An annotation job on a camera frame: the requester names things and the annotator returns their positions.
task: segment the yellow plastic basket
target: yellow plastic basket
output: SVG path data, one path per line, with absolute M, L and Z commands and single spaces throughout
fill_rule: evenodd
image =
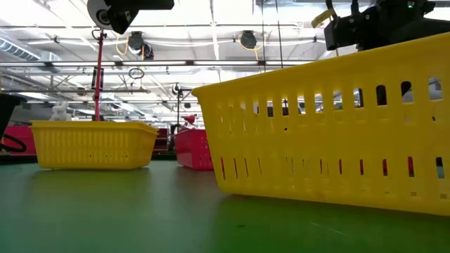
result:
M 450 215 L 449 44 L 450 33 L 441 34 L 194 89 L 219 187 Z M 430 78 L 440 79 L 443 99 L 430 99 Z M 406 81 L 412 103 L 402 102 Z M 380 85 L 387 105 L 377 103 Z M 362 108 L 355 89 L 362 89 Z
M 150 163 L 157 129 L 139 122 L 33 121 L 39 166 L 135 169 Z

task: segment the metal pole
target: metal pole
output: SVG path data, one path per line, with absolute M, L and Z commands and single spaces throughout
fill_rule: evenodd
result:
M 97 60 L 97 83 L 96 83 L 96 93 L 94 96 L 94 100 L 96 102 L 96 121 L 100 121 L 100 106 L 98 104 L 98 100 L 100 98 L 100 78 L 101 78 L 101 53 L 103 50 L 103 29 L 100 30 L 100 38 L 98 38 L 98 60 Z
M 178 88 L 178 92 L 176 93 L 176 132 L 180 130 L 180 88 Z

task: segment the red pole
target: red pole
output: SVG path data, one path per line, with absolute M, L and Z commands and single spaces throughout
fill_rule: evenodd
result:
M 98 107 L 98 99 L 100 98 L 100 77 L 101 77 L 101 52 L 103 49 L 103 29 L 100 31 L 100 38 L 98 40 L 98 60 L 97 60 L 97 80 L 96 80 L 96 121 L 100 121 L 100 109 Z

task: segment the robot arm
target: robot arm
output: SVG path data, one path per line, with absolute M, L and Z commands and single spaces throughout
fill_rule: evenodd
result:
M 326 0 L 329 10 L 332 0 Z M 328 50 L 357 44 L 360 51 L 387 46 L 412 39 L 450 32 L 450 21 L 432 20 L 423 16 L 435 8 L 428 0 L 377 0 L 374 6 L 359 11 L 352 0 L 352 14 L 338 17 L 325 28 Z

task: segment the green table surface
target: green table surface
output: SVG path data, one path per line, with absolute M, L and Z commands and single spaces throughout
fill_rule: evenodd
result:
M 221 193 L 211 171 L 0 166 L 0 253 L 450 252 L 450 218 Z

